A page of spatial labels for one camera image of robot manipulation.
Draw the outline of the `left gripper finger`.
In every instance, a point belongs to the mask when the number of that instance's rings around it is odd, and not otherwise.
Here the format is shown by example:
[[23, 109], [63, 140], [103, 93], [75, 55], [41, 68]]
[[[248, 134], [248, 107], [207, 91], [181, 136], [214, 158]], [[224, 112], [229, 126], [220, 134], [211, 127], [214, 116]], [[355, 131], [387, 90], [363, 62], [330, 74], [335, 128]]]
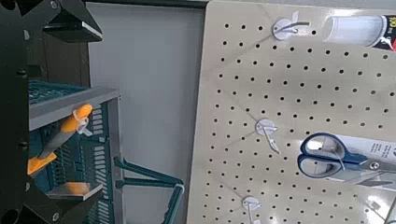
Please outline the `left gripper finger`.
[[65, 43], [100, 42], [103, 33], [81, 0], [14, 0], [24, 26]]
[[103, 194], [98, 183], [67, 182], [47, 193], [32, 184], [18, 224], [82, 224]]

